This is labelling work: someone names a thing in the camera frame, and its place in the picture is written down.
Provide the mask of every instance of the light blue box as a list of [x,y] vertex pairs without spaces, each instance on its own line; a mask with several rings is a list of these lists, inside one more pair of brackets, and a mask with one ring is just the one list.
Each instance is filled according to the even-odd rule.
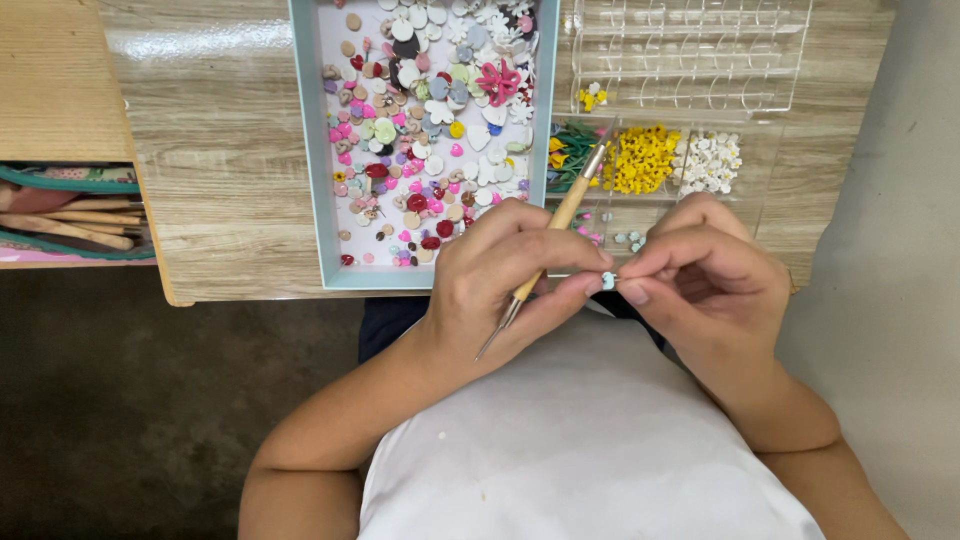
[[[300,81],[300,107],[306,139],[313,218],[317,227],[317,248],[324,288],[333,290],[429,289],[433,286],[433,265],[394,268],[393,266],[350,266],[340,261],[336,195],[333,194],[333,163],[330,159],[329,131],[326,123],[326,99],[322,79],[324,55],[316,16],[317,0],[290,0],[290,20],[294,30],[297,78]],[[530,200],[543,206],[553,103],[554,73],[557,61],[557,33],[560,2],[541,0],[536,7],[540,44],[534,66],[537,83],[533,105],[534,146],[530,151]]]

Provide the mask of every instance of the clear plastic organizer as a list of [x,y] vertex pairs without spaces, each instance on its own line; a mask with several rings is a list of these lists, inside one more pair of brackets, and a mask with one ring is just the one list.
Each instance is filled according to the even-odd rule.
[[789,110],[812,0],[576,0],[570,110]]
[[[603,114],[558,114],[553,121],[563,124],[574,119],[591,127],[605,128],[610,125],[611,116]],[[709,118],[708,114],[694,111],[636,110],[618,114],[617,130],[633,127],[649,128],[663,125],[670,131],[690,130],[696,134],[718,132],[740,135],[740,157],[743,165],[737,170],[739,176],[731,184],[731,192],[717,194],[718,200],[730,208],[744,223],[751,234],[756,234],[760,215],[766,200],[770,179],[773,176],[777,151],[783,137],[783,123],[780,121]],[[683,156],[680,175],[687,167],[689,149]],[[609,160],[604,167],[613,167],[616,163]],[[548,208],[556,206],[564,193],[546,193]],[[589,219],[583,220],[584,227],[591,233],[600,234],[598,243],[611,252],[617,264],[626,262],[634,253],[633,242],[617,243],[617,233],[637,231],[641,236],[653,227],[664,214],[681,199],[680,187],[667,178],[657,191],[643,194],[623,194],[612,189],[591,187],[581,204],[589,209]],[[604,221],[602,216],[611,213],[612,219]],[[551,270],[551,276],[563,276],[572,269]]]

